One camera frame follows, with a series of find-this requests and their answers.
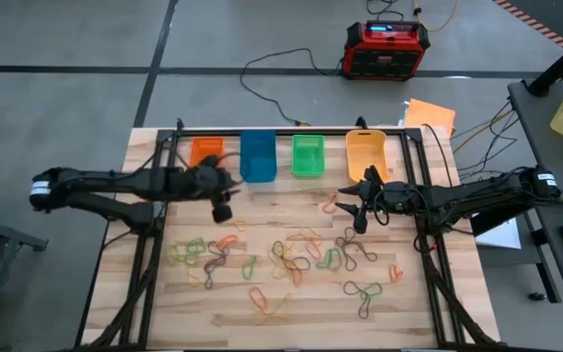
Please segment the orange plastic basket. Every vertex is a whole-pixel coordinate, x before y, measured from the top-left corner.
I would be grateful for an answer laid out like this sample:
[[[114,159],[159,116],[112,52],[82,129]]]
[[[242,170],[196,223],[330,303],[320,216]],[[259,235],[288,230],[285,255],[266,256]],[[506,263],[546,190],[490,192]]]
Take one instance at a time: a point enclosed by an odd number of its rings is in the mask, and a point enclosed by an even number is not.
[[[200,164],[222,166],[224,153],[222,137],[194,137],[192,141],[190,167]]]

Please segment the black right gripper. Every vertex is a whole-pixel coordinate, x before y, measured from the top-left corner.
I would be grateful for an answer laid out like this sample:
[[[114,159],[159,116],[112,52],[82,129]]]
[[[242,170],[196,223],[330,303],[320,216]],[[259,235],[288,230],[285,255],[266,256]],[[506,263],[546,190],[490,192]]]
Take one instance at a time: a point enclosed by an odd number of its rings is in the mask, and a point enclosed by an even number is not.
[[[375,220],[386,226],[389,220],[383,221],[379,213],[399,215],[408,214],[407,183],[397,181],[384,183],[374,165],[365,171],[365,180],[353,186],[340,188],[338,192],[350,196],[358,196],[362,205],[336,202],[335,205],[354,217],[353,227],[359,234],[364,234],[368,227],[367,214],[374,213]]]

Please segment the red black power station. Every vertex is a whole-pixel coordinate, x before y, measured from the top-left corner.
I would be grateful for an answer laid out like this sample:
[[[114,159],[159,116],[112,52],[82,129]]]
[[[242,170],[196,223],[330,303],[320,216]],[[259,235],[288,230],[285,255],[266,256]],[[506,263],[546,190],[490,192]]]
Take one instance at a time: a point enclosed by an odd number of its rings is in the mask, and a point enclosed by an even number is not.
[[[355,22],[346,32],[342,75],[347,79],[407,81],[430,47],[420,22]]]

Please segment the grey side table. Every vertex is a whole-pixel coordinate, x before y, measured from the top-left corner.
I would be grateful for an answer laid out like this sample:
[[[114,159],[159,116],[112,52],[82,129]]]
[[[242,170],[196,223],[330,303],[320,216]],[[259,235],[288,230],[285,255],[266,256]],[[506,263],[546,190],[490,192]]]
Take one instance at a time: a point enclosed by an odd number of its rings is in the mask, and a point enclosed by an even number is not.
[[[563,81],[552,85],[544,97],[532,95],[524,82],[511,83],[507,90],[537,163],[554,175],[563,200],[563,136],[550,128],[563,102]]]

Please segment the black metal pole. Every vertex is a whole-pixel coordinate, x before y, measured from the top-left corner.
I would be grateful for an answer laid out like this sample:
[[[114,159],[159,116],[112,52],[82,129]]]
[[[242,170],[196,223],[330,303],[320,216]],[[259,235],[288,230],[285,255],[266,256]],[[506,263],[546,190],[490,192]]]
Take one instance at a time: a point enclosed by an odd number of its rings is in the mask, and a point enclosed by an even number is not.
[[[563,56],[540,74],[534,81],[526,84],[529,93],[541,97],[547,94],[549,87],[563,75]]]

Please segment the green plastic basket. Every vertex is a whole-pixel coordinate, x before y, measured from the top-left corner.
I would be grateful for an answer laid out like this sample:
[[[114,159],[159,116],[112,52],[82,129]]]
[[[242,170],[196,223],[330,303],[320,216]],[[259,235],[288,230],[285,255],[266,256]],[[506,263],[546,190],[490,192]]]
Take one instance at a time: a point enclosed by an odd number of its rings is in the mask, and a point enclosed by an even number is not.
[[[296,177],[318,178],[325,172],[325,137],[293,135],[291,172]]]

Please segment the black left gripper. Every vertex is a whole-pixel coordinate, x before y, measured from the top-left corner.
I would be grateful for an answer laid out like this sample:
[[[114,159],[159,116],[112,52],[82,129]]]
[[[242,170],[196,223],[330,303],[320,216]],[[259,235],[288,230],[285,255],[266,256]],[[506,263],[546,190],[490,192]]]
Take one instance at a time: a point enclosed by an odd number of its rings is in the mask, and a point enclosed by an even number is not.
[[[231,196],[240,192],[236,187],[241,184],[241,180],[232,179],[227,169],[215,164],[191,167],[186,174],[186,200],[208,199],[212,205],[212,218],[217,224],[233,217],[229,201]]]

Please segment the white paper sheet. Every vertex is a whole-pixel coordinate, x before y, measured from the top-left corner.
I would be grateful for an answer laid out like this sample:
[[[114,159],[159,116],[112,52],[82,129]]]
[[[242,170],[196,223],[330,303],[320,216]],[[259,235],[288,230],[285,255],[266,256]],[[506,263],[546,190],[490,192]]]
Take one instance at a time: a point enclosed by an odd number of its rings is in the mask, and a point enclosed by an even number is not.
[[[475,238],[477,244],[509,249],[521,249],[517,220],[512,218]]]

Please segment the blue plastic basket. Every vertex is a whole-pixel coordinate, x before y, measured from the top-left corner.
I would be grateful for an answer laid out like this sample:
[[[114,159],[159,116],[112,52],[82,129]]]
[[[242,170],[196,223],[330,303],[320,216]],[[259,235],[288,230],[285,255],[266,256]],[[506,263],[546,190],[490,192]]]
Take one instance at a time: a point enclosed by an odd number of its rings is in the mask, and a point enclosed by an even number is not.
[[[247,183],[269,183],[277,176],[276,132],[244,130],[240,134],[239,172]]]

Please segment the black support beam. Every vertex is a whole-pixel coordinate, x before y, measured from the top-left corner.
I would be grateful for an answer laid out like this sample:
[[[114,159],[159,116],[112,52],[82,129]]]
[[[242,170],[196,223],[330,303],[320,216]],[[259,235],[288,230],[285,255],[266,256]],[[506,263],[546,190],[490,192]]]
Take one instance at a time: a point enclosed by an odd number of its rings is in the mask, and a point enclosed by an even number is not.
[[[548,202],[505,202],[498,205],[486,207],[476,211],[470,218],[470,224],[475,236],[486,233],[502,223],[515,218],[522,213],[535,208],[536,206],[546,206]]]

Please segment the yellow plastic basket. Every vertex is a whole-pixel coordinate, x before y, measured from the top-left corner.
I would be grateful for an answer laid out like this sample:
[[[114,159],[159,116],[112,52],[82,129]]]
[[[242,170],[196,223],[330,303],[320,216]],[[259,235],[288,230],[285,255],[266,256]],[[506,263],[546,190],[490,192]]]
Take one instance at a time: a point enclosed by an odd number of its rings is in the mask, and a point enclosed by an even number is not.
[[[390,179],[386,160],[386,134],[378,130],[352,130],[345,136],[349,178],[364,179],[367,168],[374,166],[383,181]]]

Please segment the orange paper folder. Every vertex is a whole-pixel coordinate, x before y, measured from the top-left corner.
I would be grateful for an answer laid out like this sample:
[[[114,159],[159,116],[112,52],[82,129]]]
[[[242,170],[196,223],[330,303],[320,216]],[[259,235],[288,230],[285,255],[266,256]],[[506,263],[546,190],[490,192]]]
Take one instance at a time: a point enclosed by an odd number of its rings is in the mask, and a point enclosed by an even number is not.
[[[451,138],[455,127],[455,111],[411,99],[404,118],[404,125],[421,126],[422,124],[428,124],[431,127],[443,127],[447,136]]]

